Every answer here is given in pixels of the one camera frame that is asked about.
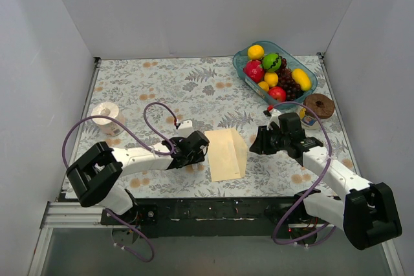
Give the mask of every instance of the teal plastic basket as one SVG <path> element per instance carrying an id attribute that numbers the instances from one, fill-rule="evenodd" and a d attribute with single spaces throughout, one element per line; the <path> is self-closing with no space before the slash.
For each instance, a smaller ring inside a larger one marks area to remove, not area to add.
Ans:
<path id="1" fill-rule="evenodd" d="M 291 56 L 288 52 L 283 50 L 278 45 L 274 44 L 270 41 L 257 41 L 255 43 L 252 43 L 250 46 L 246 47 L 244 50 L 239 51 L 234 57 L 233 57 L 233 66 L 237 70 L 237 74 L 239 75 L 240 79 L 245 81 L 249 87 L 251 87 L 260 97 L 262 97 L 269 105 L 276 105 L 280 103 L 280 101 L 275 100 L 274 98 L 271 98 L 259 85 L 257 85 L 252 79 L 250 79 L 244 72 L 243 69 L 246 67 L 247 62 L 249 61 L 249 58 L 247 57 L 247 50 L 252 45 L 261 45 L 265 49 L 265 54 L 269 53 L 279 53 L 280 56 L 286 59 L 288 67 L 293 70 L 296 68 L 302 69 L 306 74 L 308 75 L 309 79 L 312 81 L 312 88 L 305 92 L 302 96 L 295 99 L 294 101 L 298 103 L 302 103 L 305 98 L 312 94 L 316 87 L 318 86 L 318 80 L 316 79 L 316 76 L 313 72 L 311 72 L 304 64 L 302 64 L 300 61 L 298 61 L 296 58 Z M 278 110 L 287 110 L 293 108 L 294 105 L 282 105 L 281 107 L 278 107 Z"/>

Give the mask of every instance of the table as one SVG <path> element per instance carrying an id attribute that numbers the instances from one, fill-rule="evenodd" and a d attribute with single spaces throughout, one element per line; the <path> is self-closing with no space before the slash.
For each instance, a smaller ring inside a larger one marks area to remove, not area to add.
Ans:
<path id="1" fill-rule="evenodd" d="M 318 56 L 297 58 L 315 73 L 316 92 L 331 97 Z M 231 57 L 102 61 L 88 115 L 103 101 L 116 103 L 127 119 L 126 125 L 149 145 L 161 141 L 142 117 L 144 107 L 152 101 L 167 104 L 179 120 L 190 119 L 194 128 L 203 132 L 235 127 L 249 146 L 256 137 L 257 126 L 268 121 L 262 113 L 267 104 L 238 78 Z M 165 109 L 152 107 L 148 114 L 157 129 L 166 136 L 175 135 L 173 118 Z M 333 155 L 353 169 L 337 113 L 323 124 L 333 146 Z M 307 135 L 325 143 L 321 130 L 307 131 Z M 102 140 L 112 147 L 139 146 L 125 132 L 108 138 L 89 121 L 83 126 L 75 146 L 76 157 Z M 246 176 L 237 180 L 211 182 L 206 160 L 196 170 L 188 166 L 170 171 L 143 171 L 121 178 L 118 184 L 137 198 L 292 196 L 309 188 L 315 179 L 316 175 L 280 152 L 272 156 L 249 153 Z M 76 198 L 68 180 L 63 188 L 66 198 Z M 334 195 L 324 183 L 318 189 L 326 195 Z"/>

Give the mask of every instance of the gray wall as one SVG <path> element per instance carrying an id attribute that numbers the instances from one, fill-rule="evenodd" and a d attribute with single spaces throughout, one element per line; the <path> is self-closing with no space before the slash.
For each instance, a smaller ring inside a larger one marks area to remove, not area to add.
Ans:
<path id="1" fill-rule="evenodd" d="M 351 0 L 63 0 L 103 58 L 232 55 L 269 39 L 293 54 L 326 51 Z"/>
<path id="2" fill-rule="evenodd" d="M 0 275 L 25 275 L 93 58 L 61 0 L 0 0 Z"/>
<path id="3" fill-rule="evenodd" d="M 414 0 L 353 0 L 326 54 L 327 70 L 361 173 L 394 191 L 414 275 Z"/>

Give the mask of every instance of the lemon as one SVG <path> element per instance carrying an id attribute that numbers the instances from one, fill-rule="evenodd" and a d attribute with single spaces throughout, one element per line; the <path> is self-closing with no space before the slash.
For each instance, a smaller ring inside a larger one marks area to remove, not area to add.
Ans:
<path id="1" fill-rule="evenodd" d="M 266 93 L 269 91 L 269 84 L 267 84 L 267 82 L 262 81 L 259 82 L 257 85 L 259 85 Z"/>
<path id="2" fill-rule="evenodd" d="M 278 74 L 275 72 L 266 72 L 265 81 L 269 87 L 275 87 L 279 82 Z"/>
<path id="3" fill-rule="evenodd" d="M 250 59 L 261 59 L 265 55 L 265 50 L 261 45 L 252 45 L 247 50 L 247 56 Z"/>

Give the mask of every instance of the metal frame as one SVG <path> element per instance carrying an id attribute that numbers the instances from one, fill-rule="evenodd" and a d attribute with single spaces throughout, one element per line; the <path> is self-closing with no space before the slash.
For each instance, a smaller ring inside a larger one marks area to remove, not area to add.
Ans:
<path id="1" fill-rule="evenodd" d="M 329 76 L 327 73 L 327 69 L 323 62 L 323 54 L 317 54 L 321 67 L 323 69 L 323 73 L 325 74 L 325 79 L 328 85 L 328 88 L 331 92 L 332 100 L 335 103 L 336 111 L 338 113 L 338 118 L 340 124 L 342 126 L 342 130 L 346 139 L 346 142 L 349 147 L 349 153 L 354 163 L 355 171 L 358 175 L 360 175 L 360 170 L 358 165 L 355 161 L 354 153 L 348 139 L 345 126 L 343 124 L 342 116 L 340 110 L 338 108 L 338 104 L 334 97 L 334 92 L 331 87 L 331 83 L 329 81 Z M 100 66 L 100 58 L 96 58 L 94 73 L 92 76 L 91 84 L 89 87 L 88 95 L 85 101 L 85 106 L 82 112 L 82 118 L 86 116 L 89 110 L 90 99 L 93 93 L 94 84 L 96 82 L 96 78 L 99 71 Z M 78 150 L 78 142 L 80 140 L 80 136 L 82 133 L 83 126 L 78 129 L 76 134 L 76 140 L 74 149 L 72 151 L 70 163 L 72 163 L 75 159 L 76 152 Z M 52 237 L 53 229 L 54 228 L 124 228 L 123 226 L 103 226 L 100 224 L 101 216 L 102 216 L 103 208 L 100 206 L 93 206 L 89 208 L 83 208 L 79 205 L 79 203 L 75 202 L 64 202 L 64 203 L 49 203 L 45 212 L 45 216 L 43 217 L 41 233 L 38 239 L 38 245 L 36 247 L 36 251 L 32 260 L 32 264 L 30 266 L 29 275 L 40 275 L 43 269 L 47 252 L 50 245 L 50 240 Z M 302 228 L 306 226 L 306 224 L 289 224 L 290 228 Z M 386 260 L 391 270 L 392 275 L 404 275 L 404 270 L 402 269 L 402 265 L 400 259 L 398 257 L 398 253 L 395 249 L 395 245 L 392 240 L 389 240 L 382 244 Z"/>

